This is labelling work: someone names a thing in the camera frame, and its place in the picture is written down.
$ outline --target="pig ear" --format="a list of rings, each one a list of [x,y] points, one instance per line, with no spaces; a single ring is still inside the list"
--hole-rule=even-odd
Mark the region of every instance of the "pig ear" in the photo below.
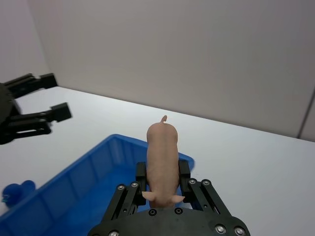
[[[150,202],[153,202],[156,199],[156,195],[153,192],[142,192],[142,196]]]
[[[172,203],[180,203],[185,197],[174,195],[171,199]]]

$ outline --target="white wall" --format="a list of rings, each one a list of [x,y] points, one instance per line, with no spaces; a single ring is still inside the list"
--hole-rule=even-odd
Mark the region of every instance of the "white wall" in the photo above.
[[[296,137],[313,0],[29,0],[60,85]]]
[[[26,0],[0,0],[0,83],[49,72]]]

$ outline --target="blue rubber duck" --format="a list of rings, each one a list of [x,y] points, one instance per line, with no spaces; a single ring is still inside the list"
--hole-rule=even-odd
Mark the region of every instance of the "blue rubber duck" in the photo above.
[[[35,183],[31,180],[26,180],[22,184],[9,184],[3,189],[2,202],[11,208],[18,204],[27,195],[34,192],[35,189]]]

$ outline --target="robotic arm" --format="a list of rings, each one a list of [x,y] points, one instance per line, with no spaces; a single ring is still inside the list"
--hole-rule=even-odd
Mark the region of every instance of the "robotic arm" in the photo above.
[[[137,163],[136,181],[117,186],[100,224],[88,236],[250,236],[246,225],[231,215],[211,182],[190,178],[188,162],[179,161],[180,187],[184,202],[192,209],[149,209],[146,204],[146,164]]]
[[[16,98],[38,89],[58,86],[54,74],[46,74],[36,79],[27,74],[4,84],[0,83],[0,145],[17,138],[51,133],[50,122],[60,122],[71,118],[66,103],[51,107],[51,110],[21,114]]]

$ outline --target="white table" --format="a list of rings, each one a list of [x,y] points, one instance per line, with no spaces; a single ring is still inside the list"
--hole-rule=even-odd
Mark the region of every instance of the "white table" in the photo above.
[[[50,135],[0,146],[0,190],[26,179],[42,186],[110,134],[146,140],[147,128],[168,115],[179,152],[195,160],[192,176],[210,179],[252,236],[314,235],[315,143],[65,88],[18,102],[23,113],[68,102],[73,118],[54,123]]]

